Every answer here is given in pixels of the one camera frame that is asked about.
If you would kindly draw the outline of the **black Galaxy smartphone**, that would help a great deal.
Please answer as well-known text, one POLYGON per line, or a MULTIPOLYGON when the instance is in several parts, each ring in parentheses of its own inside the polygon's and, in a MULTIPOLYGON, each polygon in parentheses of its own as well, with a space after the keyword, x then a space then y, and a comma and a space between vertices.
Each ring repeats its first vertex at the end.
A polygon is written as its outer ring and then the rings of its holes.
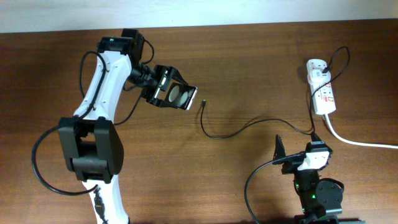
POLYGON ((183 83, 172 83, 164 101, 171 107, 189 110, 198 92, 196 86, 183 83))

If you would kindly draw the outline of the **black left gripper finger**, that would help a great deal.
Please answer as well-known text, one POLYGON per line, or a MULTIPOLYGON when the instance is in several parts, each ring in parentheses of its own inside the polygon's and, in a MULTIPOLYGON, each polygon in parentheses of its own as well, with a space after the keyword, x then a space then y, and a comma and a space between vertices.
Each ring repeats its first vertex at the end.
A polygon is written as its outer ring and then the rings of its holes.
POLYGON ((179 83, 188 85, 188 83, 181 76, 180 72, 174 67, 170 67, 170 77, 171 77, 171 79, 173 79, 179 83))
POLYGON ((175 104, 173 104, 173 103, 171 103, 171 102, 169 102, 167 100, 161 100, 161 99, 158 99, 158 98, 151 98, 149 100, 149 103, 154 105, 154 106, 156 106, 156 107, 159 107, 159 108, 175 108, 175 109, 178 109, 177 105, 175 105, 175 104))

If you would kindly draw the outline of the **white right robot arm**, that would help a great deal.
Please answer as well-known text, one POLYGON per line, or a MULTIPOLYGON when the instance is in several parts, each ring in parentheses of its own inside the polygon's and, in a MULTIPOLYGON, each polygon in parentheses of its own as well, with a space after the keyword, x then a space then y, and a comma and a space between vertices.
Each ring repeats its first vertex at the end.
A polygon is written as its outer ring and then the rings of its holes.
POLYGON ((342 182, 321 178, 319 171, 328 165, 333 150, 316 134, 304 151, 290 156, 279 135, 275 137, 274 165, 282 165, 281 173, 294 175, 294 189, 300 198, 303 213, 294 216, 296 224, 365 223, 358 218, 339 219, 345 186, 342 182))

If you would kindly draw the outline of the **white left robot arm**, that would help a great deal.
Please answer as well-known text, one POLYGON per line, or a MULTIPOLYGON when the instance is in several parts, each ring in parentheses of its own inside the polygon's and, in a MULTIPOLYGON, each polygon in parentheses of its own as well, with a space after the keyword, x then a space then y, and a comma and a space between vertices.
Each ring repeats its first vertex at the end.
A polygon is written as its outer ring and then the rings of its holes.
POLYGON ((141 62, 145 38, 136 29, 103 37, 97 45, 97 67, 88 91, 71 118, 61 118, 58 131, 67 169, 89 194, 98 223, 129 223, 119 188, 123 144, 114 122, 126 82, 159 108, 189 110, 197 87, 171 66, 149 68, 141 62))

